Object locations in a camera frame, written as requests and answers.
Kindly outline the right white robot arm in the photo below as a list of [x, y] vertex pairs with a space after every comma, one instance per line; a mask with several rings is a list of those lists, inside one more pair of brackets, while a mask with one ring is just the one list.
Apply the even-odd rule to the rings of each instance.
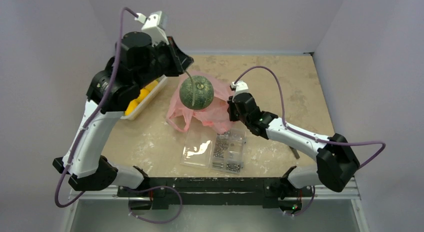
[[253, 135], [283, 143], [315, 161], [311, 166], [291, 167], [282, 176], [284, 194], [293, 195], [309, 185], [341, 192], [359, 169], [360, 163], [342, 135], [328, 137], [284, 124], [278, 115], [262, 111], [250, 93], [230, 96], [227, 102], [231, 121], [240, 121]]

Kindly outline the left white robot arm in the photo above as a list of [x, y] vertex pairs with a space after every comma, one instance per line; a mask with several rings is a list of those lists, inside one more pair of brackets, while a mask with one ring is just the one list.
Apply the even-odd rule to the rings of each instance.
[[172, 37], [158, 44], [142, 32], [125, 34], [117, 43], [119, 56], [110, 58], [92, 79], [84, 116], [70, 151], [53, 166], [69, 175], [76, 191], [99, 191], [110, 185], [128, 187], [136, 196], [149, 190], [148, 175], [137, 166], [111, 163], [102, 150], [117, 121], [143, 87], [162, 76], [177, 77], [193, 63]]

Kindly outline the green netted melon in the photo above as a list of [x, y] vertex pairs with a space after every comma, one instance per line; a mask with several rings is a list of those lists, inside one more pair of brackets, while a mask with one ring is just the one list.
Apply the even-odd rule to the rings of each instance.
[[186, 73], [186, 78], [180, 85], [179, 99], [182, 104], [192, 110], [203, 110], [214, 100], [215, 93], [211, 81], [202, 75]]

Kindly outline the pink plastic bag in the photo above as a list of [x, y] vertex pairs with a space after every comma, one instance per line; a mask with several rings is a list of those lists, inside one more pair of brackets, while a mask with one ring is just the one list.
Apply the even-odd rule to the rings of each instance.
[[212, 128], [218, 134], [223, 134], [230, 130], [235, 124], [230, 121], [228, 114], [229, 105], [227, 100], [234, 94], [234, 91], [230, 89], [230, 83], [200, 71], [192, 71], [191, 75], [205, 76], [211, 81], [214, 89], [214, 100], [203, 110], [191, 110], [185, 107], [180, 100], [179, 89], [183, 81], [188, 78], [188, 75], [181, 75], [179, 76], [177, 89], [170, 100], [166, 114], [167, 123], [179, 132], [187, 132], [190, 128], [191, 120], [194, 118], [201, 122], [203, 126]]

